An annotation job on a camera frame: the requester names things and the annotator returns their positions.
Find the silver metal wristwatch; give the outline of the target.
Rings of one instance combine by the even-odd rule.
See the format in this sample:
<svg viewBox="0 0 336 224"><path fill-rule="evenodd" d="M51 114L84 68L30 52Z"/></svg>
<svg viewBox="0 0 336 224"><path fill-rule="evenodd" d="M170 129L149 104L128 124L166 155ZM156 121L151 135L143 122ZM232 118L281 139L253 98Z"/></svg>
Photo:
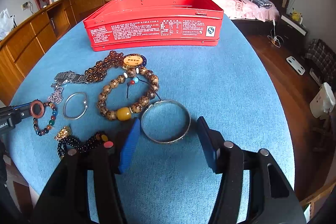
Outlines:
<svg viewBox="0 0 336 224"><path fill-rule="evenodd" d="M71 84L87 84L87 76L74 73L73 71L60 72L54 77L54 82L59 85Z"/></svg>

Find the thin silver bangle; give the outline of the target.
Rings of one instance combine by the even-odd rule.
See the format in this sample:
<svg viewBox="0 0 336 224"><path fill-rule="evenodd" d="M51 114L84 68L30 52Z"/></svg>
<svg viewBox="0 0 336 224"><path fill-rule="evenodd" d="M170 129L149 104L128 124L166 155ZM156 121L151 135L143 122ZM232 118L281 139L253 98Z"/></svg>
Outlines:
<svg viewBox="0 0 336 224"><path fill-rule="evenodd" d="M75 121L82 118L88 110L88 98L85 92L75 92L68 96L63 105L63 116Z"/></svg>

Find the wide silver bangle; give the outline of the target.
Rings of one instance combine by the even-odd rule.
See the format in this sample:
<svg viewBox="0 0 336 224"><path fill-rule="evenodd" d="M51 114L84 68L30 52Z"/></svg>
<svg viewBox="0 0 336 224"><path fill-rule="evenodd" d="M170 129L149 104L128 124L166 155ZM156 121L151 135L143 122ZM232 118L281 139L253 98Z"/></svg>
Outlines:
<svg viewBox="0 0 336 224"><path fill-rule="evenodd" d="M189 111L174 100L155 102L141 116L142 132L157 144L172 144L183 139L190 127Z"/></svg>

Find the wooden sideboard cabinet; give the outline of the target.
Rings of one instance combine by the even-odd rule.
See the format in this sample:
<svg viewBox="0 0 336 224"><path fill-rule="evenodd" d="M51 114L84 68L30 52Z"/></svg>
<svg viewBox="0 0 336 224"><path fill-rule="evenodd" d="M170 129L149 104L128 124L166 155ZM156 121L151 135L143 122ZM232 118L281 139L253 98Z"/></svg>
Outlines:
<svg viewBox="0 0 336 224"><path fill-rule="evenodd" d="M8 105L46 52L78 23L74 0L60 0L26 19L1 40L1 101Z"/></svg>

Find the white plastic bag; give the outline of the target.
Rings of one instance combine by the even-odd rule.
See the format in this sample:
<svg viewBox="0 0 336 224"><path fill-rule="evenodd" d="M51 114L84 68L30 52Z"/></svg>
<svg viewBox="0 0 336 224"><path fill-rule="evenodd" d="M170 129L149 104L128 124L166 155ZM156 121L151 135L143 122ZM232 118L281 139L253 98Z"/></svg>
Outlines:
<svg viewBox="0 0 336 224"><path fill-rule="evenodd" d="M0 40L3 40L15 27L15 16L10 15L8 9L4 9L0 13Z"/></svg>

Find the white bathroom scale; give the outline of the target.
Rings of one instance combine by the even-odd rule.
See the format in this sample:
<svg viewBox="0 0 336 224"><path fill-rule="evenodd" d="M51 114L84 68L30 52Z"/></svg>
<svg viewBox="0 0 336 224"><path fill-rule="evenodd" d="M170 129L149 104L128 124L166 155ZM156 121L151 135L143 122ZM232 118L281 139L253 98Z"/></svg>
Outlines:
<svg viewBox="0 0 336 224"><path fill-rule="evenodd" d="M305 68L293 56L287 57L286 61L300 76L305 73Z"/></svg>

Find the white appliance on floor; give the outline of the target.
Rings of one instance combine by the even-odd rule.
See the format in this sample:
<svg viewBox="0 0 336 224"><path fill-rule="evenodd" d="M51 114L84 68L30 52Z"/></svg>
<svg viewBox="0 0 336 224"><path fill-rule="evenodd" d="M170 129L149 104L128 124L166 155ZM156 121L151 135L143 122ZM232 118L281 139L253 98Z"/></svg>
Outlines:
<svg viewBox="0 0 336 224"><path fill-rule="evenodd" d="M335 96L328 83L323 83L319 92L310 102L309 107L314 118L323 118L333 111L335 106Z"/></svg>

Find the red metal tin box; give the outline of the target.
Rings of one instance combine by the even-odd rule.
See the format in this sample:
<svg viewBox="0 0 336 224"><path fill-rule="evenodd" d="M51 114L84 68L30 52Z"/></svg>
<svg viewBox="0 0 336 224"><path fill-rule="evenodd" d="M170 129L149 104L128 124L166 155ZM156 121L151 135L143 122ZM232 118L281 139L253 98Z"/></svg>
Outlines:
<svg viewBox="0 0 336 224"><path fill-rule="evenodd" d="M92 50L216 46L224 11L212 0L112 0L84 19Z"/></svg>

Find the black bedside table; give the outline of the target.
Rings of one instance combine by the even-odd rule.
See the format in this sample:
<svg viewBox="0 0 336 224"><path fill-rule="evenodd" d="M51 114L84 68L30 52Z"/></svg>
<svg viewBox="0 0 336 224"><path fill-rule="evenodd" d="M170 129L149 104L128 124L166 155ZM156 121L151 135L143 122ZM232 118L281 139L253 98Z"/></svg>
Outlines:
<svg viewBox="0 0 336 224"><path fill-rule="evenodd" d="M288 15L281 14L276 26L276 34L282 37L284 46L288 50L296 55L303 55L308 33L305 27L293 21Z"/></svg>

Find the plaid bag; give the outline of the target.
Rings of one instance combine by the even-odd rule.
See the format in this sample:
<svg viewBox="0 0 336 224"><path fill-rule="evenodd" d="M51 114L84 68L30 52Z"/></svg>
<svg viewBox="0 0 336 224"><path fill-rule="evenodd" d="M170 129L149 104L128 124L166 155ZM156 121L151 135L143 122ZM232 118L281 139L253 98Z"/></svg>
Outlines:
<svg viewBox="0 0 336 224"><path fill-rule="evenodd" d="M305 53L314 69L322 79L335 90L335 52L321 39L313 39Z"/></svg>

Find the yellow plush toy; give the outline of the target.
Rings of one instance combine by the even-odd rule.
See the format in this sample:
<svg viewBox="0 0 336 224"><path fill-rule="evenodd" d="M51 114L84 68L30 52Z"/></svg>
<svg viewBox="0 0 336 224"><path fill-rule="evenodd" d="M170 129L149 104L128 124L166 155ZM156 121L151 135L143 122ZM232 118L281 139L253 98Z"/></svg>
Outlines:
<svg viewBox="0 0 336 224"><path fill-rule="evenodd" d="M300 12L297 12L294 8L292 8L290 17L293 21L301 24L302 23L302 14Z"/></svg>

